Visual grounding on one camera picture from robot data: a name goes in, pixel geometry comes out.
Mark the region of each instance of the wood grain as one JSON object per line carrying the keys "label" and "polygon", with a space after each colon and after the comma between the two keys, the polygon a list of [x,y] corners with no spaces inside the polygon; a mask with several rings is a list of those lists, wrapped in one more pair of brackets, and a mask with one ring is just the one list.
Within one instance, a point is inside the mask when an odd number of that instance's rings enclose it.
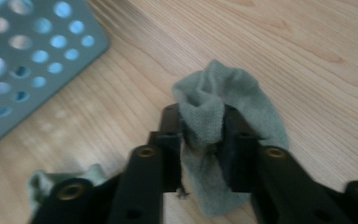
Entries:
{"label": "wood grain", "polygon": [[[111,46],[0,141],[0,223],[29,219],[34,170],[122,170],[173,103],[171,85],[217,59],[254,75],[290,148],[333,189],[358,179],[358,1],[89,0]],[[255,223],[251,205],[200,214],[165,195],[165,223]]]}

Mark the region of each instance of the gray cloth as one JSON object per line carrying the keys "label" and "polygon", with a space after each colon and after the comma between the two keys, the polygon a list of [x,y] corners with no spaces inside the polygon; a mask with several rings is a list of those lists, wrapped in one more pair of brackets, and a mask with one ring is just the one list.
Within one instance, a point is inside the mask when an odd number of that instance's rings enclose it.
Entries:
{"label": "gray cloth", "polygon": [[31,213],[34,215],[43,201],[49,196],[55,184],[70,178],[88,179],[94,186],[99,186],[106,181],[103,169],[100,164],[91,165],[83,174],[46,174],[44,171],[35,171],[28,179],[28,204]]}
{"label": "gray cloth", "polygon": [[177,82],[172,92],[190,130],[182,162],[200,210],[208,217],[223,215],[249,199],[246,193],[230,191],[213,155],[222,139],[225,104],[241,112],[264,146],[288,148],[282,121],[256,79],[218,61]]}

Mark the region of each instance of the green towel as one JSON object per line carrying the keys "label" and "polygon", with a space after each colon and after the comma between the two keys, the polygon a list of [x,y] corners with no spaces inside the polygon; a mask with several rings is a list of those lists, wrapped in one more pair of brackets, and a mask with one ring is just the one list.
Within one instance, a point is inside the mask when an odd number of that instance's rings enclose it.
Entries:
{"label": "green towel", "polygon": [[190,130],[182,162],[200,210],[208,217],[223,215],[249,199],[246,193],[230,191],[214,156],[222,139],[225,104],[241,112],[264,146],[288,148],[282,121],[256,79],[218,61],[177,82],[172,92]]}

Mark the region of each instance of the perforated basket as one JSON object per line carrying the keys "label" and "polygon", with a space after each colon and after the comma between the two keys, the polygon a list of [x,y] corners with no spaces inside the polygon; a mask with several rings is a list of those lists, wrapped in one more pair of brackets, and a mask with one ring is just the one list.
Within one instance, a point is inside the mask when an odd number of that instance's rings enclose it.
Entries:
{"label": "perforated basket", "polygon": [[85,0],[0,0],[0,137],[107,46]]}

